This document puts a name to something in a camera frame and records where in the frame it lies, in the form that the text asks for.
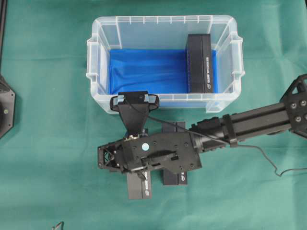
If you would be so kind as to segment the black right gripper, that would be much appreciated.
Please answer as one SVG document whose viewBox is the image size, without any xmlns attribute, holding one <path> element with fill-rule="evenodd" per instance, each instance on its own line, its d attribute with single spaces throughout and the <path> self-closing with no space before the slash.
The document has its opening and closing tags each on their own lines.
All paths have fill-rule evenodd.
<svg viewBox="0 0 307 230">
<path fill-rule="evenodd" d="M 121 173 L 158 169 L 181 173 L 202 167 L 199 152 L 190 133 L 160 133 L 100 146 L 97 164 L 100 169 Z"/>
</svg>

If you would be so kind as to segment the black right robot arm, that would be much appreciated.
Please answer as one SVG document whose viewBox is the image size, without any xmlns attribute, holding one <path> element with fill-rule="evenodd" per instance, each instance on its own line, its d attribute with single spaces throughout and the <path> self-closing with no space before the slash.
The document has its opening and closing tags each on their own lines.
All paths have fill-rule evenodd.
<svg viewBox="0 0 307 230">
<path fill-rule="evenodd" d="M 142 92 L 122 92 L 110 100 L 127 130 L 125 137 L 98 147 L 97 164 L 112 172 L 135 173 L 167 169 L 172 173 L 201 167 L 200 154 L 226 146 L 238 147 L 241 141 L 260 135 L 275 135 L 286 130 L 307 135 L 307 77 L 292 82 L 280 101 L 258 109 L 213 117 L 174 132 L 149 135 L 144 130 L 149 113 L 159 106 L 159 97 Z"/>
</svg>

